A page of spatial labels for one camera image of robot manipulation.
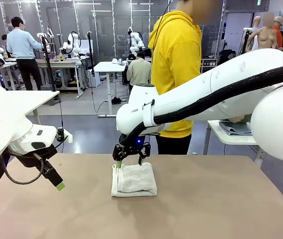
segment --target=person in yellow hoodie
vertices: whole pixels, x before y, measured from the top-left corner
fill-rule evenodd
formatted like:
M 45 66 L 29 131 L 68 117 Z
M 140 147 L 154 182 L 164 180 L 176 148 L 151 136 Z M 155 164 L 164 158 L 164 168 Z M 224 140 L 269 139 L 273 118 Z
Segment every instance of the person in yellow hoodie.
M 163 15 L 155 24 L 149 38 L 153 57 L 151 84 L 159 95 L 200 74 L 202 32 L 198 25 L 193 25 L 192 17 L 206 18 L 211 11 L 208 2 L 179 0 L 176 10 Z M 192 121 L 183 120 L 160 132 L 156 136 L 158 153 L 187 154 L 192 128 Z

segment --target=white towel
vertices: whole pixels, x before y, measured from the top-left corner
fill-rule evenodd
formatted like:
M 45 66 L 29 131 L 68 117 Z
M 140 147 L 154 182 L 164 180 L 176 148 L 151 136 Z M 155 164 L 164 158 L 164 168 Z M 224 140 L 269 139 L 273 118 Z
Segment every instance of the white towel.
M 150 163 L 143 163 L 142 166 L 122 164 L 121 168 L 113 165 L 111 196 L 142 197 L 156 195 L 157 185 Z

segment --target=brown table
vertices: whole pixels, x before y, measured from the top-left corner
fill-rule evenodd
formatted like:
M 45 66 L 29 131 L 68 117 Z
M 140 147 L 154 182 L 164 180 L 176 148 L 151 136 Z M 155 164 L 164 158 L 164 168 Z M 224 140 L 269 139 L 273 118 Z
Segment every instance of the brown table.
M 0 180 L 0 239 L 283 239 L 283 195 L 248 157 L 152 156 L 149 198 L 110 196 L 111 155 L 50 161 L 61 192 L 43 177 Z M 8 169 L 17 180 L 37 174 L 16 159 Z

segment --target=light blue shirt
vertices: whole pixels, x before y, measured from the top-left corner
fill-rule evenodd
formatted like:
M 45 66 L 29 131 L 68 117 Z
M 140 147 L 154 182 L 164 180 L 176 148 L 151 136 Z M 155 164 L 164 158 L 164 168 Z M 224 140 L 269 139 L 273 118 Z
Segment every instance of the light blue shirt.
M 14 29 L 7 35 L 6 48 L 16 59 L 34 59 L 33 49 L 42 50 L 43 44 L 35 41 L 29 32 Z

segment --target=orange shirt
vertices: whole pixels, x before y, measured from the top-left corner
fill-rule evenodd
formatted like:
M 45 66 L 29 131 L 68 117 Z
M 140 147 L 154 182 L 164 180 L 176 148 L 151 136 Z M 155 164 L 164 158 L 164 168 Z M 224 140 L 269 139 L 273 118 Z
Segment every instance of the orange shirt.
M 283 35 L 277 26 L 273 26 L 273 29 L 276 31 L 277 45 L 283 47 Z

